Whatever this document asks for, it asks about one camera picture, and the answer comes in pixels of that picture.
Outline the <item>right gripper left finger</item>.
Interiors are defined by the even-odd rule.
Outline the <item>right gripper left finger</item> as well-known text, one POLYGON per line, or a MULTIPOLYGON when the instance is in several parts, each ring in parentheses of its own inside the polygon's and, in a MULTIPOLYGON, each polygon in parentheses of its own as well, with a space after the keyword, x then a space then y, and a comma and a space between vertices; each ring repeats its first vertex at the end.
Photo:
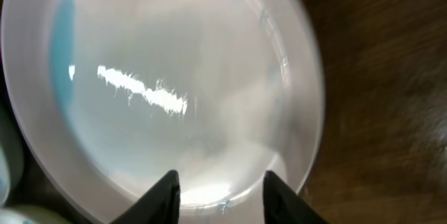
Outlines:
POLYGON ((180 193, 179 174, 169 170, 111 224, 178 224, 180 193))

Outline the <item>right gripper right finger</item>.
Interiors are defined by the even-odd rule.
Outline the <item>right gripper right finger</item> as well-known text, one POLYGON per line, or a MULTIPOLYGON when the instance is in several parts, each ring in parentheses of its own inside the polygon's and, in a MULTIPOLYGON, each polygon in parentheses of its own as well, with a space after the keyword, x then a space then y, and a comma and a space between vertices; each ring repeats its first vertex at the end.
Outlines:
POLYGON ((273 171, 263 178, 265 224, 328 224, 273 171))

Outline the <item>white plate back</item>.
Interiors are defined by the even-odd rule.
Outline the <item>white plate back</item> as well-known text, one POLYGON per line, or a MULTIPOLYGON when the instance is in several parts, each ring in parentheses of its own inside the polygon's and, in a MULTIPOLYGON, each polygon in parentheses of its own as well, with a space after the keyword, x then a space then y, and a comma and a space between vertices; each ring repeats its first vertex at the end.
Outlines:
POLYGON ((30 151, 93 223, 169 170, 178 223, 265 223, 265 172, 298 195, 321 142, 301 0, 3 0, 1 54, 30 151))

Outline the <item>white plate stained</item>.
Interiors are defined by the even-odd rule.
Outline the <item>white plate stained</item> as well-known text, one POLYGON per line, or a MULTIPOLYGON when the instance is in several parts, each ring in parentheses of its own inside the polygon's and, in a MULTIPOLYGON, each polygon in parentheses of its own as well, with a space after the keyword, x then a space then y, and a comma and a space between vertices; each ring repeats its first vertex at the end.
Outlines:
POLYGON ((36 205, 1 208, 1 224, 71 224, 54 211, 36 205))
POLYGON ((18 185, 23 169, 22 136, 8 110, 1 105, 1 206, 18 185))

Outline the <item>white plate front stained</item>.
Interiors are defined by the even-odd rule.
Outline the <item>white plate front stained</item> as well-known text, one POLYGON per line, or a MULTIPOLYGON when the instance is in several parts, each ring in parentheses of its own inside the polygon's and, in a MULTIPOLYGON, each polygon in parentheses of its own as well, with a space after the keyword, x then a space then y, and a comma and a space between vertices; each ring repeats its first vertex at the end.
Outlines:
POLYGON ((1 105, 1 206, 18 185, 23 169, 22 136, 8 110, 1 105))

